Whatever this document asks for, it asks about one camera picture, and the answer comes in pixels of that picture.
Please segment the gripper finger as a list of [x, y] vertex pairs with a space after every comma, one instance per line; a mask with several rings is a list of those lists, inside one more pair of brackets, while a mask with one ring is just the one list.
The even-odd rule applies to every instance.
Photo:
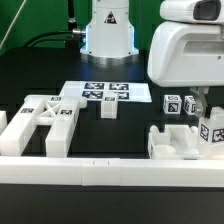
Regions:
[[209, 118], [210, 117], [210, 106], [207, 104], [206, 95], [209, 92], [208, 87], [191, 87], [190, 91], [195, 100], [195, 116], [198, 118]]

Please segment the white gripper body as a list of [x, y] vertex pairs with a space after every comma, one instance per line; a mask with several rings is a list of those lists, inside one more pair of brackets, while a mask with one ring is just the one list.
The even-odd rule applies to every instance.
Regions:
[[148, 76], [159, 86], [224, 85], [224, 0], [164, 0]]

